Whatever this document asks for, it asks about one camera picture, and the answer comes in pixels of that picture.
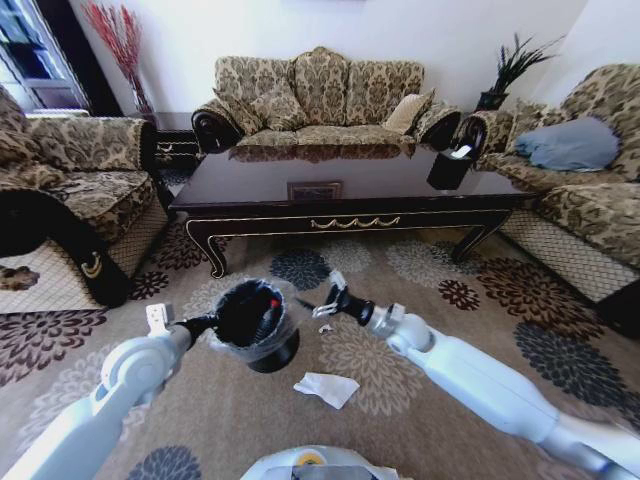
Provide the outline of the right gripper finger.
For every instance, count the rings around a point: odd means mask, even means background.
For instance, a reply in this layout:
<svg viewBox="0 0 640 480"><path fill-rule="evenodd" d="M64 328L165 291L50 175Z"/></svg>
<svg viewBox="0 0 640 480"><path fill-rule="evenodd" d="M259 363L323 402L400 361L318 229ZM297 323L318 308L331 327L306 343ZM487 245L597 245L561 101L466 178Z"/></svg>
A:
<svg viewBox="0 0 640 480"><path fill-rule="evenodd" d="M341 303L345 294L348 291L347 282L342 275L342 273L338 270L333 270L330 272L329 280L331 283L331 288L329 290L329 295L327 297L328 303Z"/></svg>
<svg viewBox="0 0 640 480"><path fill-rule="evenodd" d="M303 308L309 310L311 312L311 316L313 318L320 318L325 316L331 316L337 313L337 303L333 302L326 305L315 306L310 302L303 300L301 298L295 298L296 302L300 304Z"/></svg>

